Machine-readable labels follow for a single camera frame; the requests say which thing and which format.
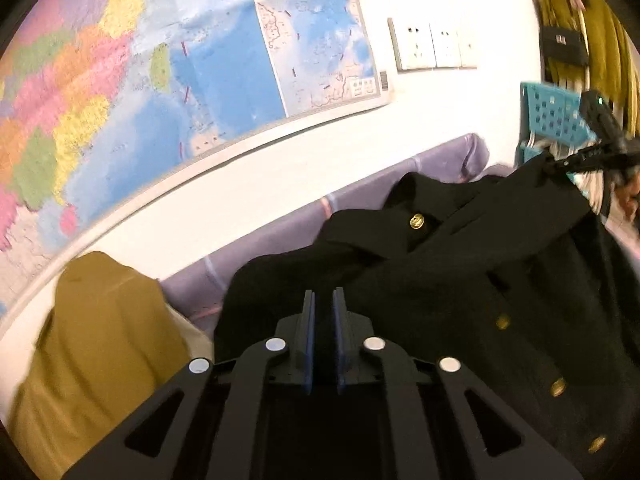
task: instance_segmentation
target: white wall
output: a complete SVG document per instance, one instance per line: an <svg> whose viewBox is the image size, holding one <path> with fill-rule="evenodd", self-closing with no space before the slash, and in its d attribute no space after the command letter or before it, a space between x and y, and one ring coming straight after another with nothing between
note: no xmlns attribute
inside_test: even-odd
<svg viewBox="0 0 640 480"><path fill-rule="evenodd" d="M361 0L361 4L376 56L393 56L389 16L450 16L476 28L479 68L401 74L392 104L313 128L205 174L135 213L90 250L105 251L148 276L166 278L332 190L469 132L485 138L490 163L511 164L520 124L519 84L540 80L532 1ZM28 368L54 285L55 280L0 339L2 418Z"/></svg>

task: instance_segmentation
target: triangular cutout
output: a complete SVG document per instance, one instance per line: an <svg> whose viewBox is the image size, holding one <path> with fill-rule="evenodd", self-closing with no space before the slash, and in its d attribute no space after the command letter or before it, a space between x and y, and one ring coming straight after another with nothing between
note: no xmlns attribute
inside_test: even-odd
<svg viewBox="0 0 640 480"><path fill-rule="evenodd" d="M473 390L465 391L466 402L474 415L489 456L498 456L520 447L521 436Z"/></svg>
<svg viewBox="0 0 640 480"><path fill-rule="evenodd" d="M151 458L157 457L183 398L184 392L181 390L172 393L157 410L129 434L124 445Z"/></svg>

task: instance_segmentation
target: barcode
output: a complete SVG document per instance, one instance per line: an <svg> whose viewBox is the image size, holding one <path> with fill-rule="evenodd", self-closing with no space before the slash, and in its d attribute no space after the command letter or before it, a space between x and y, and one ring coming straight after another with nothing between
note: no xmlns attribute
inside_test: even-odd
<svg viewBox="0 0 640 480"><path fill-rule="evenodd" d="M380 72L380 85L382 86L383 92L389 90L389 80L386 78L386 70Z"/></svg>

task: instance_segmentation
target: map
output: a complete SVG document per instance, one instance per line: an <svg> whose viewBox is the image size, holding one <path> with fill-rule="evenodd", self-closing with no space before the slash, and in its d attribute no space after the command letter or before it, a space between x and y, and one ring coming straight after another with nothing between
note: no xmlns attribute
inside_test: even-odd
<svg viewBox="0 0 640 480"><path fill-rule="evenodd" d="M376 81L358 0L39 0L0 58L0 316L142 187Z"/></svg>

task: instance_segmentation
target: brown garment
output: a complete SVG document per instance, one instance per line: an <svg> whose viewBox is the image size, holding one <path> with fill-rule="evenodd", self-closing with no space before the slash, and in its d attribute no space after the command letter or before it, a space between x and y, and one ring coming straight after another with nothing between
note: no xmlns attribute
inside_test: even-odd
<svg viewBox="0 0 640 480"><path fill-rule="evenodd" d="M9 434L40 480L58 480L188 361L158 282L86 254L60 276Z"/></svg>

